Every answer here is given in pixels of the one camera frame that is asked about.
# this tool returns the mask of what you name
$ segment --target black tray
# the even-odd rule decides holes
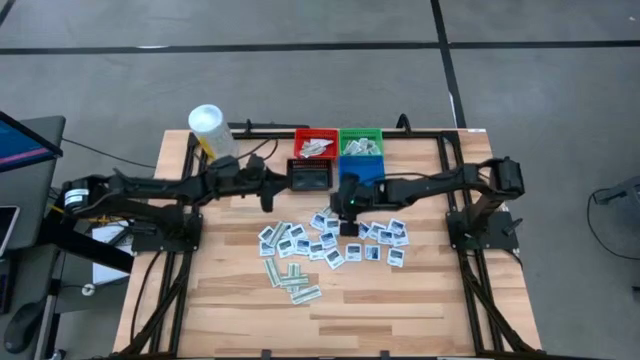
[[[288,159],[287,180],[292,191],[329,190],[333,186],[329,159]]]

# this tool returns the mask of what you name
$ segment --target small card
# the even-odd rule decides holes
[[[389,255],[387,256],[387,264],[391,266],[402,267],[404,265],[404,250],[389,248]]]
[[[400,233],[405,231],[406,229],[407,226],[405,225],[405,223],[396,219],[391,219],[391,221],[389,222],[389,227],[387,227],[387,230],[398,235],[400,235]]]
[[[393,245],[393,233],[387,230],[380,230],[378,232],[378,244]]]
[[[281,258],[286,258],[287,256],[291,256],[296,252],[296,247],[293,245],[293,241],[291,239],[280,240],[278,243],[278,255]]]
[[[260,256],[273,256],[276,254],[276,249],[267,243],[261,241],[258,246],[260,246]]]
[[[387,229],[386,226],[377,222],[372,222],[371,229],[369,230],[369,237],[375,241],[378,241],[378,233],[380,232],[380,230],[386,230],[386,229]]]
[[[324,259],[324,248],[322,242],[311,243],[309,246],[309,260],[322,260]]]
[[[358,237],[365,240],[369,235],[369,230],[371,230],[371,227],[361,221],[358,225]]]
[[[287,233],[291,240],[307,239],[307,232],[304,231],[304,227],[301,224],[292,227]]]
[[[331,270],[335,270],[338,266],[344,264],[344,258],[340,255],[340,251],[338,251],[337,248],[326,251],[324,258],[327,260],[327,264],[329,264]]]
[[[340,235],[340,220],[326,218],[324,221],[324,232],[332,232],[334,235]]]
[[[347,261],[362,261],[362,245],[361,244],[347,244],[345,251],[345,259]]]
[[[365,245],[364,258],[372,261],[380,261],[380,245]]]
[[[260,242],[268,243],[269,239],[271,239],[271,235],[273,235],[273,231],[274,230],[271,226],[267,226],[266,228],[262,229],[262,231],[258,235]]]
[[[331,249],[332,247],[338,246],[338,240],[336,239],[336,234],[334,233],[324,233],[320,235],[319,238],[324,249]]]
[[[402,230],[399,234],[393,234],[393,246],[405,246],[409,245],[409,236],[407,230]]]
[[[326,215],[321,213],[315,213],[313,214],[313,217],[311,218],[311,222],[309,223],[309,225],[311,225],[311,227],[314,229],[324,231],[324,222],[326,221],[326,219],[327,219]]]
[[[311,247],[311,241],[304,240],[296,240],[296,255],[309,255],[309,248]]]

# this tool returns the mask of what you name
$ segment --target yellow wire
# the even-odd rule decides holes
[[[64,210],[60,209],[59,207],[55,206],[55,205],[49,205],[49,207],[51,208],[51,210],[57,211],[61,214],[64,214]],[[101,218],[90,218],[90,219],[85,219],[88,222],[96,222],[96,223],[101,223],[101,224],[108,224],[110,222],[115,222],[115,221],[120,221],[120,220],[124,220],[121,218],[108,218],[105,215],[102,215]]]

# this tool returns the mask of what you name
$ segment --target white lid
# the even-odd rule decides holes
[[[215,105],[200,105],[189,114],[189,127],[195,132],[209,132],[222,124],[222,111]]]

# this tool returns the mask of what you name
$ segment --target blue bin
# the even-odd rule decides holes
[[[360,181],[384,176],[383,156],[349,156],[338,158],[338,174],[340,179],[345,173],[354,173],[360,176]]]

